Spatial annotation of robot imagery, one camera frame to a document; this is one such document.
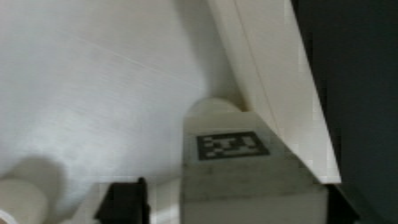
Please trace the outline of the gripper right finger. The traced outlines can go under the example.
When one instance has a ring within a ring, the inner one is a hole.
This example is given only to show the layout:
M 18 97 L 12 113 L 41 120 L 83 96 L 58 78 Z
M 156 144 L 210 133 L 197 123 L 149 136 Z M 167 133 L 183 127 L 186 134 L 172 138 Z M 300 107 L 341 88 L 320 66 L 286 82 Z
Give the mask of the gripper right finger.
M 346 184 L 327 184 L 327 224 L 380 224 L 369 203 L 357 188 Z

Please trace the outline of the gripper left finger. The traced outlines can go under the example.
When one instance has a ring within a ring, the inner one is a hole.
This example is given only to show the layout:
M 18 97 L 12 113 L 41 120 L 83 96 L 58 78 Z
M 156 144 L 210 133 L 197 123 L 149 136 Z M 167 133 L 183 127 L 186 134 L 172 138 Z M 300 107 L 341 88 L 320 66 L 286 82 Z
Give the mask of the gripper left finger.
M 147 183 L 112 183 L 94 213 L 99 224 L 149 224 Z

